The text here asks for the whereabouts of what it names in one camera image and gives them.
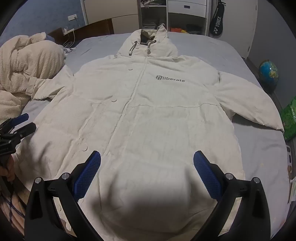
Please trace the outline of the person's left hand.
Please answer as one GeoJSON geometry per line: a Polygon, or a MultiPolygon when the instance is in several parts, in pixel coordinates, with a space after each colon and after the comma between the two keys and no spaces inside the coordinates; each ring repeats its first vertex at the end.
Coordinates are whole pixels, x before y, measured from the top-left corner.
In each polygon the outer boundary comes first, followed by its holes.
{"type": "Polygon", "coordinates": [[[6,177],[9,182],[15,179],[14,159],[10,155],[5,167],[0,166],[0,175],[6,177]]]}

